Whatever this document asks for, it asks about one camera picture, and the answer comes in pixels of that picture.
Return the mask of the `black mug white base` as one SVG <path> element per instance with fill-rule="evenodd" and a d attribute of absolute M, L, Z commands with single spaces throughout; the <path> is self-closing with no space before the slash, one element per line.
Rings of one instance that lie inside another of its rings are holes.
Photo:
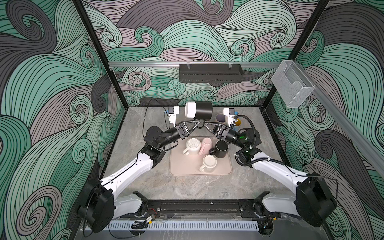
<path fill-rule="evenodd" d="M 185 105 L 185 117 L 188 119 L 209 121 L 213 115 L 211 102 L 187 102 Z"/>

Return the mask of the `blue butterfly mug yellow inside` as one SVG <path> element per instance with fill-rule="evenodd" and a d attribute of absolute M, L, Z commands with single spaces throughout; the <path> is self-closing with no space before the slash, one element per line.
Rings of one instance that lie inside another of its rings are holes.
<path fill-rule="evenodd" d="M 235 126 L 236 127 L 238 127 L 238 126 L 240 126 L 241 125 L 241 120 L 240 119 L 236 119 L 236 121 L 235 121 Z"/>

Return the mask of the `beige pink ribbed mug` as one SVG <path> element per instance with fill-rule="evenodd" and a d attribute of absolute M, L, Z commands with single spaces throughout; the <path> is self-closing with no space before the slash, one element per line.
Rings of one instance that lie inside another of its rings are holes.
<path fill-rule="evenodd" d="M 225 123 L 226 122 L 226 117 L 223 114 L 217 114 L 216 115 L 216 120 L 220 123 Z"/>

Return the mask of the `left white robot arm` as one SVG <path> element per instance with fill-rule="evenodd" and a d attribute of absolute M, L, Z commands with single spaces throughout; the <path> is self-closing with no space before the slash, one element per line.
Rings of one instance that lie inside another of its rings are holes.
<path fill-rule="evenodd" d="M 111 222 L 128 213 L 143 214 L 145 197 L 133 193 L 120 198 L 122 191 L 139 176 L 155 167 L 166 153 L 165 146 L 188 137 L 200 124 L 199 120 L 183 121 L 166 131 L 157 126 L 148 128 L 145 145 L 136 157 L 112 175 L 89 180 L 79 195 L 77 215 L 93 233 L 99 233 Z"/>

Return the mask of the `light pink mug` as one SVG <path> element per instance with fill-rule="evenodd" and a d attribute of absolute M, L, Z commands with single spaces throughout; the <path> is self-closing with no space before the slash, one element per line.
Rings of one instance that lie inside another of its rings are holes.
<path fill-rule="evenodd" d="M 201 148 L 199 151 L 200 156 L 208 155 L 212 148 L 212 140 L 210 138 L 204 138 L 201 142 Z"/>

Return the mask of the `white ribbed mug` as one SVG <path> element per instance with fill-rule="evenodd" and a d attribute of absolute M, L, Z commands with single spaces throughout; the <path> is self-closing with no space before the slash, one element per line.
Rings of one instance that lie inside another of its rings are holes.
<path fill-rule="evenodd" d="M 201 149 L 201 141 L 197 138 L 190 138 L 186 142 L 186 148 L 183 150 L 185 156 L 198 155 Z"/>

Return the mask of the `cream white mug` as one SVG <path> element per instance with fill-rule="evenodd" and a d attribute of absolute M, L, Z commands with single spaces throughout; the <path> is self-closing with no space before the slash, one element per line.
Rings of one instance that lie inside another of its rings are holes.
<path fill-rule="evenodd" d="M 217 166 L 217 159 L 213 155 L 206 155 L 203 157 L 202 166 L 199 168 L 200 172 L 212 173 Z"/>

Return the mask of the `beige silicone drying mat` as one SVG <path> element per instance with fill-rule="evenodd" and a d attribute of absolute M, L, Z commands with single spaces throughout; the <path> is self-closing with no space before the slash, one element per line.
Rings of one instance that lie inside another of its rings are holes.
<path fill-rule="evenodd" d="M 170 157 L 170 173 L 174 176 L 198 176 L 198 175 L 228 175 L 232 172 L 232 164 L 227 151 L 224 158 L 217 159 L 217 166 L 212 173 L 200 172 L 199 168 L 202 166 L 204 156 L 183 154 L 186 148 L 186 142 L 190 138 L 197 138 L 201 142 L 204 138 L 210 138 L 213 142 L 212 148 L 216 145 L 217 139 L 213 137 L 188 137 L 179 140 L 176 144 L 172 144 L 171 157 Z"/>

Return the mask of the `black wall tray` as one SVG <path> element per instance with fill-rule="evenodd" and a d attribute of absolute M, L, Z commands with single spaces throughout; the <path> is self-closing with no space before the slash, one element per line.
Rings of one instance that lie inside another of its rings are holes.
<path fill-rule="evenodd" d="M 182 83 L 240 83 L 244 71 L 239 64 L 180 64 Z"/>

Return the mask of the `aluminium wall rail back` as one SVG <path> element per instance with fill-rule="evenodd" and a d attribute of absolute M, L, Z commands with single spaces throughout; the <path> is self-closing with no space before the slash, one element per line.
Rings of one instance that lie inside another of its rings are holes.
<path fill-rule="evenodd" d="M 156 62 L 156 61 L 132 61 L 132 62 L 108 62 L 111 68 L 177 68 L 179 65 L 241 65 L 242 68 L 277 68 L 280 62 Z"/>

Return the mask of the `aluminium wall rail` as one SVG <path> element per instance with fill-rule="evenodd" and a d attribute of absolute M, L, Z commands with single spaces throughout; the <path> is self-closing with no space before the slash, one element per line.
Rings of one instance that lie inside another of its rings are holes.
<path fill-rule="evenodd" d="M 314 87 L 313 94 L 328 113 L 353 141 L 360 153 L 380 175 L 384 174 L 384 138 L 377 125 L 383 113 L 383 93 L 364 91 L 361 84 L 354 87 L 350 81 L 339 83 L 336 77 L 318 67 L 299 68 L 300 78 Z"/>
<path fill-rule="evenodd" d="M 177 68 L 179 65 L 241 65 L 242 68 L 277 68 L 280 62 L 156 62 L 156 61 L 132 61 L 132 62 L 108 62 L 111 68 Z"/>

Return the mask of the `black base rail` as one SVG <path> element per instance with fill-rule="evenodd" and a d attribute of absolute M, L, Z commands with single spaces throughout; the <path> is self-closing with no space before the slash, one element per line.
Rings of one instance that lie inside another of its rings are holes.
<path fill-rule="evenodd" d="M 124 214 L 123 218 L 142 219 L 154 215 L 156 219 L 167 220 L 175 216 L 224 214 L 235 218 L 249 218 L 256 221 L 276 220 L 280 213 L 269 212 L 261 202 L 242 200 L 149 200 L 144 211 L 138 214 Z"/>

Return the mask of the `clear plastic wall bin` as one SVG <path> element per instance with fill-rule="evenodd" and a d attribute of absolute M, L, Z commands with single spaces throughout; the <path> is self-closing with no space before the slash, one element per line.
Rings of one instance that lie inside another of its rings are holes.
<path fill-rule="evenodd" d="M 272 83 L 289 109 L 299 108 L 315 90 L 303 66 L 292 60 L 280 63 L 272 76 Z"/>

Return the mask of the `black corner frame post left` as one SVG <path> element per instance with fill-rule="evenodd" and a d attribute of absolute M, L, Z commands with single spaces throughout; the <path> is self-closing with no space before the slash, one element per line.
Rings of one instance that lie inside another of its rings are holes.
<path fill-rule="evenodd" d="M 114 73 L 113 70 L 111 70 L 111 68 L 109 66 L 109 61 L 108 61 L 107 56 L 106 56 L 106 54 L 102 48 L 101 43 L 97 37 L 96 31 L 95 31 L 95 29 L 91 23 L 91 20 L 87 14 L 87 11 L 85 9 L 83 1 L 73 0 L 73 4 L 74 4 L 74 6 L 75 6 L 75 8 L 76 8 L 76 10 L 80 16 L 80 19 L 82 20 L 82 23 L 83 23 L 88 35 L 90 36 L 92 44 L 96 48 L 96 52 L 97 52 L 99 58 L 101 59 L 102 66 L 105 68 L 106 73 L 107 73 L 113 87 L 115 88 L 117 95 L 123 104 L 124 109 L 127 111 L 129 108 L 127 101 L 124 97 L 124 94 L 123 94 L 121 88 L 120 88 L 116 74 Z"/>

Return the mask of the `black corner frame post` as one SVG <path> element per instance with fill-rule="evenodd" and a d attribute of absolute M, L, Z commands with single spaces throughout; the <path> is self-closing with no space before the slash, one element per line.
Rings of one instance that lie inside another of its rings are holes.
<path fill-rule="evenodd" d="M 120 88 L 116 74 L 114 73 L 113 70 L 111 70 L 111 68 L 109 66 L 109 61 L 108 61 L 107 56 L 106 56 L 106 54 L 102 48 L 101 43 L 97 37 L 96 31 L 95 31 L 95 29 L 91 23 L 91 20 L 87 14 L 87 11 L 85 9 L 83 1 L 73 0 L 73 4 L 74 4 L 74 6 L 75 6 L 75 8 L 76 8 L 76 10 L 80 16 L 80 19 L 82 20 L 82 23 L 83 23 L 88 35 L 90 36 L 92 44 L 96 48 L 96 52 L 97 52 L 99 58 L 101 59 L 102 66 L 105 68 L 106 73 L 107 73 L 113 87 L 115 88 L 117 95 L 123 104 L 124 109 L 127 111 L 129 108 L 127 101 L 124 97 L 124 94 L 123 94 L 121 88 Z"/>
<path fill-rule="evenodd" d="M 319 1 L 318 2 L 313 14 L 308 19 L 308 22 L 306 23 L 306 26 L 305 26 L 303 32 L 301 33 L 301 36 L 299 37 L 297 43 L 295 44 L 295 46 L 294 46 L 294 48 L 293 48 L 293 50 L 292 50 L 292 52 L 289 55 L 287 60 L 295 61 L 295 59 L 298 57 L 300 51 L 302 50 L 303 46 L 305 45 L 305 43 L 309 39 L 310 35 L 312 34 L 316 24 L 318 23 L 322 13 L 324 12 L 325 8 L 328 5 L 328 3 L 329 3 L 329 1 Z M 271 103 L 272 98 L 274 97 L 274 95 L 276 93 L 278 93 L 278 92 L 273 85 L 270 93 L 268 94 L 267 98 L 264 101 L 264 104 L 263 104 L 264 110 L 267 109 L 268 105 Z"/>

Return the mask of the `aluminium wall rail right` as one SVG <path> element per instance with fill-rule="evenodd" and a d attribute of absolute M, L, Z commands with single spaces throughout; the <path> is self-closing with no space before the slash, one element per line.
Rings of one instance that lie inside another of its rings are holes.
<path fill-rule="evenodd" d="M 380 175 L 384 174 L 384 138 L 377 125 L 383 113 L 383 93 L 364 91 L 361 84 L 354 87 L 350 81 L 339 83 L 336 77 L 318 67 L 299 68 L 300 78 L 314 87 L 313 94 L 328 113 L 353 141 L 360 153 Z"/>

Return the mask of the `black corner frame post right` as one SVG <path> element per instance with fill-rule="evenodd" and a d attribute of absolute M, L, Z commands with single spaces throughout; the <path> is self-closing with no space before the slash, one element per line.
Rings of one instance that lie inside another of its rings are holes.
<path fill-rule="evenodd" d="M 312 34 L 316 24 L 318 23 L 322 13 L 324 12 L 325 8 L 328 5 L 328 3 L 329 3 L 329 1 L 319 1 L 318 2 L 313 14 L 308 19 L 308 22 L 306 23 L 306 26 L 305 26 L 303 32 L 301 33 L 301 36 L 299 37 L 297 43 L 295 44 L 295 46 L 294 46 L 294 48 L 293 48 L 293 50 L 292 50 L 292 52 L 289 55 L 287 60 L 295 61 L 295 59 L 298 57 L 300 51 L 302 50 L 303 46 L 305 45 L 305 43 L 309 39 L 310 35 Z M 268 105 L 271 103 L 272 98 L 274 97 L 274 95 L 276 93 L 278 93 L 278 92 L 273 85 L 270 93 L 268 94 L 267 98 L 264 101 L 264 104 L 263 104 L 264 110 L 267 109 Z"/>

